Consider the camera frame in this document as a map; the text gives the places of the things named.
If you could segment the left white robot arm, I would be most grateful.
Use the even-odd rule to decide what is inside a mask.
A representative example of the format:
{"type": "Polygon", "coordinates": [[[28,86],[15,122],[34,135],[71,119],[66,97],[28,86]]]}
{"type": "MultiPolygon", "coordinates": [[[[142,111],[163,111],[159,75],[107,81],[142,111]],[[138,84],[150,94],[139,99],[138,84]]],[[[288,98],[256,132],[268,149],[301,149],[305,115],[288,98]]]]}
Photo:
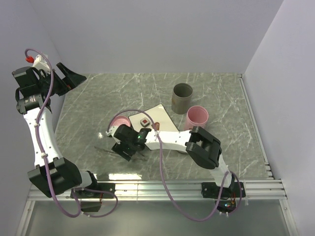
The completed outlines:
{"type": "Polygon", "coordinates": [[[17,111],[23,115],[31,132],[35,158],[34,169],[28,172],[28,178],[44,195],[51,197],[47,175],[51,176],[52,187],[56,195],[72,188],[82,188],[89,198],[99,193],[99,184],[93,173],[80,171],[77,166],[61,154],[53,125],[50,104],[44,104],[50,85],[52,95],[62,96],[86,81],[86,77],[77,74],[61,62],[57,68],[64,74],[61,79],[57,73],[51,76],[47,64],[19,68],[12,72],[18,83],[15,91],[17,111]]]}

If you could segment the metal tongs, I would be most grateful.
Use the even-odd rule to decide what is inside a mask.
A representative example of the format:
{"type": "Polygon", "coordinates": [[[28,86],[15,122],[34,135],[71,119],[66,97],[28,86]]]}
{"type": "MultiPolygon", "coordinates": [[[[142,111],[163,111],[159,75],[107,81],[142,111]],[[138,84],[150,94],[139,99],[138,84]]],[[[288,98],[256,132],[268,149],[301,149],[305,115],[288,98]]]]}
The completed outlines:
{"type": "Polygon", "coordinates": [[[96,147],[96,146],[94,146],[94,148],[95,148],[97,151],[100,151],[100,152],[110,153],[110,154],[112,154],[112,155],[119,156],[117,153],[115,153],[115,152],[113,152],[113,151],[109,151],[109,150],[106,150],[106,149],[103,149],[103,148],[100,148],[100,147],[96,147]]]}

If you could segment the brown meat piece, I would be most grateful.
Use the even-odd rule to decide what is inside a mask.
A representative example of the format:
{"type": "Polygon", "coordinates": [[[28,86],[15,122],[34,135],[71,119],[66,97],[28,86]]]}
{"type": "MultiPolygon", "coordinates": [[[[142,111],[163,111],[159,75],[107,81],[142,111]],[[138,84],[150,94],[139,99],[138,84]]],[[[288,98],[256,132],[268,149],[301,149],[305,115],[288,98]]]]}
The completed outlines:
{"type": "Polygon", "coordinates": [[[156,130],[159,130],[160,128],[160,123],[159,122],[155,122],[154,125],[152,125],[156,128],[156,130]]]}

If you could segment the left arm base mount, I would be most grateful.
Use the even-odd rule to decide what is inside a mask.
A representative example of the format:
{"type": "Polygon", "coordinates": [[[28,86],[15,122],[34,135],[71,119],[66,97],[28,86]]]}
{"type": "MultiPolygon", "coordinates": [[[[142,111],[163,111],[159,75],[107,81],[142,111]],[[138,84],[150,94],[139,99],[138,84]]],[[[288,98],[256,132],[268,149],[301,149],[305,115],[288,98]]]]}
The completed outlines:
{"type": "Polygon", "coordinates": [[[74,194],[80,200],[80,207],[83,213],[99,212],[103,205],[103,200],[106,199],[113,199],[118,202],[114,183],[98,183],[96,187],[76,189],[74,194]]]}

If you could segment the sushi rice piece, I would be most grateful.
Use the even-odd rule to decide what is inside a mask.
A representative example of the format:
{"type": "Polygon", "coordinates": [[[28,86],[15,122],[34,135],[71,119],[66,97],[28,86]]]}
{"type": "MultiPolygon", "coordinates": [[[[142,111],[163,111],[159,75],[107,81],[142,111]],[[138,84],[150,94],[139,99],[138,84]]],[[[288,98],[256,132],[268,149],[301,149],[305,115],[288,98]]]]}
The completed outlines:
{"type": "Polygon", "coordinates": [[[143,127],[143,128],[146,128],[148,126],[151,125],[151,121],[148,119],[148,118],[142,118],[140,120],[140,125],[143,127]]]}

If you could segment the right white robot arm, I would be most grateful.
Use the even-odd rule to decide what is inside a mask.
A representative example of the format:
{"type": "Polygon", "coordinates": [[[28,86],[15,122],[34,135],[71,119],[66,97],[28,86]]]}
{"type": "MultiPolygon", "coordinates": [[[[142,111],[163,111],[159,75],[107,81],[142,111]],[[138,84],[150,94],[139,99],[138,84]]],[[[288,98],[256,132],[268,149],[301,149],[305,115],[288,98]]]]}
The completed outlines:
{"type": "Polygon", "coordinates": [[[221,142],[200,126],[194,126],[186,131],[155,131],[142,128],[135,131],[122,124],[111,126],[107,136],[115,140],[112,150],[130,161],[132,156],[145,148],[149,150],[166,149],[188,154],[199,167],[209,170],[213,182],[201,184],[203,198],[223,200],[245,197],[242,182],[229,171],[223,157],[221,142]]]}

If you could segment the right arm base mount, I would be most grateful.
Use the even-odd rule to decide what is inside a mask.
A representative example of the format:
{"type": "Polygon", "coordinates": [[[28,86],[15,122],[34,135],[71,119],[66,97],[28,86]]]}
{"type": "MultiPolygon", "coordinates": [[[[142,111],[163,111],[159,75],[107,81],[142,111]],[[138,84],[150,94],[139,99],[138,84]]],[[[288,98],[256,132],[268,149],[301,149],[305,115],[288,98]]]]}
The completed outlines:
{"type": "MultiPolygon", "coordinates": [[[[201,183],[201,195],[203,198],[218,199],[220,187],[214,182],[202,182],[201,183]]],[[[220,213],[230,214],[237,208],[237,198],[246,197],[245,187],[242,182],[238,184],[234,182],[229,188],[223,188],[220,196],[220,202],[217,206],[217,210],[220,213]]]]}

